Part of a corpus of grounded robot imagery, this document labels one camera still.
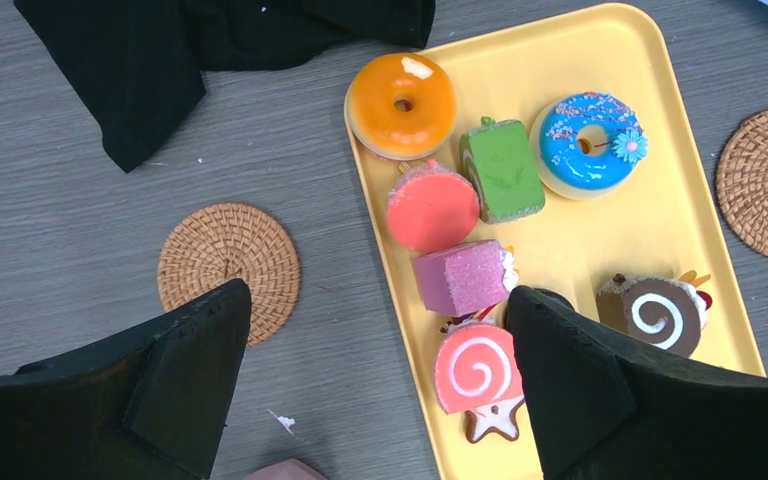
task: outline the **green cube cake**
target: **green cube cake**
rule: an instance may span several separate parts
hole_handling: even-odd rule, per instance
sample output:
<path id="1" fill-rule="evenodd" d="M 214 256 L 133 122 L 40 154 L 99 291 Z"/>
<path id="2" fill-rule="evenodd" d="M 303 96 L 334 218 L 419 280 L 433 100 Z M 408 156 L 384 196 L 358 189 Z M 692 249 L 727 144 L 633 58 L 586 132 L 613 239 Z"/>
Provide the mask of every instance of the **green cube cake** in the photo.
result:
<path id="1" fill-rule="evenodd" d="M 481 127 L 463 134 L 461 167 L 481 201 L 481 220 L 502 223 L 539 212 L 546 194 L 525 126 L 519 120 L 496 123 L 482 117 Z"/>

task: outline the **orange donut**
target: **orange donut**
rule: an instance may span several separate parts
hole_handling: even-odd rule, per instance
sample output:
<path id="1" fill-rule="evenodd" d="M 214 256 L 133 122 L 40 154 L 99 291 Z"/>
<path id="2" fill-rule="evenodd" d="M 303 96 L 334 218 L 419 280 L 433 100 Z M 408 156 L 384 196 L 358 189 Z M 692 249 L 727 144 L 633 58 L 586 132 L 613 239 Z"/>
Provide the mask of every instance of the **orange donut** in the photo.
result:
<path id="1" fill-rule="evenodd" d="M 457 102 L 452 82 L 439 65 L 414 53 L 392 53 L 357 74 L 346 111 L 366 148 L 408 161 L 430 155 L 451 136 Z"/>

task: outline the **tray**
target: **tray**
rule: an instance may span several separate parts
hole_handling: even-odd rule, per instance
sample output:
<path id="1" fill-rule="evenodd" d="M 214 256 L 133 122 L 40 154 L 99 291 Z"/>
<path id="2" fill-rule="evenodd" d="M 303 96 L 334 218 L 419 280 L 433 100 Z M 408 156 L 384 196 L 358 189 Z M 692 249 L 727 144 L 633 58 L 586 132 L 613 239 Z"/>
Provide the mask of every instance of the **tray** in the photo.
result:
<path id="1" fill-rule="evenodd" d="M 467 240 L 512 245 L 521 284 L 555 290 L 593 319 L 593 292 L 615 272 L 711 273 L 704 290 L 714 304 L 692 358 L 764 375 L 666 44 L 649 16 L 604 4 L 420 53 L 447 71 L 457 92 L 455 134 L 436 154 L 449 167 L 460 135 L 482 115 L 518 118 L 530 130 L 549 103 L 588 90 L 613 93 L 634 108 L 649 137 L 649 156 L 618 190 L 574 202 L 547 189 L 541 213 L 496 226 L 479 221 Z M 367 151 L 348 122 L 346 128 L 441 477 L 542 479 L 526 408 L 517 416 L 518 441 L 490 435 L 471 445 L 464 415 L 439 407 L 431 372 L 443 339 L 439 329 L 449 319 L 425 310 L 411 264 L 417 254 L 387 230 L 397 166 Z"/>

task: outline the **gray wooden surface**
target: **gray wooden surface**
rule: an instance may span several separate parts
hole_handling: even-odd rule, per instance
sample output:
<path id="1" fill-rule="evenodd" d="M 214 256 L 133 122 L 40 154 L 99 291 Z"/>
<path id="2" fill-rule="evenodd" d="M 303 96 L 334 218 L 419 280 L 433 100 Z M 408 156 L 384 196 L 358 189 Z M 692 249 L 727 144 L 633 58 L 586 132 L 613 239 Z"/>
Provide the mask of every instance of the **gray wooden surface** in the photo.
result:
<path id="1" fill-rule="evenodd" d="M 430 43 L 594 3 L 439 0 Z M 669 43 L 711 178 L 738 122 L 768 107 L 768 9 L 636 3 Z M 291 232 L 303 285 L 287 327 L 246 352 L 213 478 L 291 456 L 332 479 L 437 478 L 342 123 L 355 72 L 391 50 L 358 42 L 289 71 L 209 74 L 186 124 L 125 175 L 0 0 L 0 374 L 160 314 L 155 271 L 169 231 L 205 205 L 248 202 Z M 768 259 L 726 237 L 768 371 Z M 294 418 L 294 435 L 270 411 Z"/>

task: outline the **flower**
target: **flower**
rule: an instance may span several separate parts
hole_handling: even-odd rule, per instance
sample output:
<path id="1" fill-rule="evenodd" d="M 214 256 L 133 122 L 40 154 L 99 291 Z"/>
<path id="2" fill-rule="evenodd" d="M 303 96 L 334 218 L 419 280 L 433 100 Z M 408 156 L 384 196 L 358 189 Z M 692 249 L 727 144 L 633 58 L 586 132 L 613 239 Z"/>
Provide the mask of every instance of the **flower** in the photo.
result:
<path id="1" fill-rule="evenodd" d="M 649 140 L 637 130 L 629 129 L 614 139 L 614 153 L 624 162 L 637 163 L 646 156 Z"/>

